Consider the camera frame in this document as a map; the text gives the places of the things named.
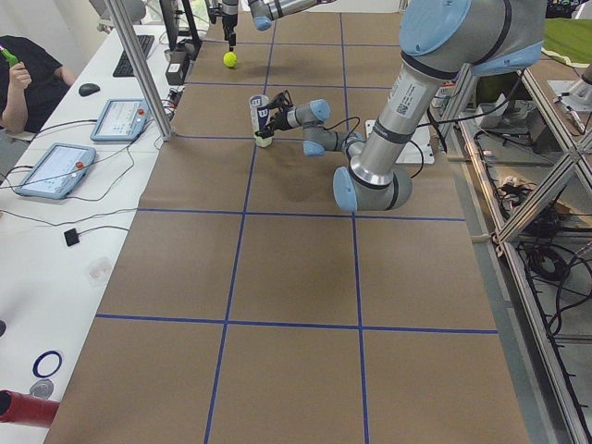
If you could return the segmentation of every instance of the device screen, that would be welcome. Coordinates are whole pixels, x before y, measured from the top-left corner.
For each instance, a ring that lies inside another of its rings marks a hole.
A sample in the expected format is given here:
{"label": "device screen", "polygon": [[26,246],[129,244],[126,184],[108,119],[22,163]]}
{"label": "device screen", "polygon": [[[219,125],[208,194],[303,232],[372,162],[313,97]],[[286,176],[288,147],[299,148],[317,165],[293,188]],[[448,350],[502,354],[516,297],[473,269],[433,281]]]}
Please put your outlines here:
{"label": "device screen", "polygon": [[56,145],[35,172],[28,177],[27,183],[22,184],[20,188],[27,191],[56,192],[69,179],[76,163],[85,153],[86,150],[81,148]]}
{"label": "device screen", "polygon": [[96,136],[127,136],[138,115],[139,102],[114,101],[107,108]]}

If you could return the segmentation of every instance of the person's arm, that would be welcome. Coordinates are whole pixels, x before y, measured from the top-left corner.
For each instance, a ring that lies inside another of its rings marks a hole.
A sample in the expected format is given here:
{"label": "person's arm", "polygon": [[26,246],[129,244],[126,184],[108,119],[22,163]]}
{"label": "person's arm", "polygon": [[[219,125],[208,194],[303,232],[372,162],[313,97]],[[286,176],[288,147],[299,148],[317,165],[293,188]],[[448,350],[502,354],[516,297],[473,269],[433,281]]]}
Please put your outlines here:
{"label": "person's arm", "polygon": [[9,71],[6,107],[0,117],[0,125],[7,130],[19,133],[25,130],[29,111],[25,101],[25,90],[31,83],[31,75],[22,62],[17,63]]}
{"label": "person's arm", "polygon": [[74,71],[68,67],[59,67],[54,71],[54,75],[66,83],[67,86],[72,86],[72,83],[74,83],[74,80],[78,77]]}

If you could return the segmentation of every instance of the yellow ball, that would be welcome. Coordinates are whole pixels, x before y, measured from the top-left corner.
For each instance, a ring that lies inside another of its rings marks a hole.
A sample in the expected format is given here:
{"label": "yellow ball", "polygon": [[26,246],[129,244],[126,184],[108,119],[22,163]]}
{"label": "yellow ball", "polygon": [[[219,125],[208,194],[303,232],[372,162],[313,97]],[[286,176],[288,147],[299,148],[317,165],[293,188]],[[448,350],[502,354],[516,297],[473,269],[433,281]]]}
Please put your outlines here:
{"label": "yellow ball", "polygon": [[227,68],[234,68],[237,64],[237,55],[234,54],[232,51],[228,51],[224,54],[224,66]]}

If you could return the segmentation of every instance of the white can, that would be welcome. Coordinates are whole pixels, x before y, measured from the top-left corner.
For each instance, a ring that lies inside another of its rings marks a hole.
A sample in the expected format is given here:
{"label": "white can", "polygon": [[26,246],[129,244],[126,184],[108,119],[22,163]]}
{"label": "white can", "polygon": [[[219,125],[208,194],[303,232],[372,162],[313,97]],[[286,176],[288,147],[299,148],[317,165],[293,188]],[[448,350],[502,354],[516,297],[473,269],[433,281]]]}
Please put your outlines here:
{"label": "white can", "polygon": [[255,135],[255,132],[262,130],[269,122],[269,97],[264,94],[257,94],[249,99],[249,108],[251,110],[251,122],[253,123],[253,136],[257,146],[265,148],[272,142],[271,137],[265,139]]}

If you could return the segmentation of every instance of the red cylinder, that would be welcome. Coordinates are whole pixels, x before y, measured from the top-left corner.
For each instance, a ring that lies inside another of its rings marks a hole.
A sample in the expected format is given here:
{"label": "red cylinder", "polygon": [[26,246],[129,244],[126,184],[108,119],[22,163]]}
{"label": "red cylinder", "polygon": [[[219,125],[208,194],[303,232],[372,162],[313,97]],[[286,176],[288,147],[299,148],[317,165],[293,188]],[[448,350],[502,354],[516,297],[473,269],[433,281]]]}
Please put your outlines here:
{"label": "red cylinder", "polygon": [[0,423],[46,427],[52,424],[59,402],[9,390],[0,391]]}

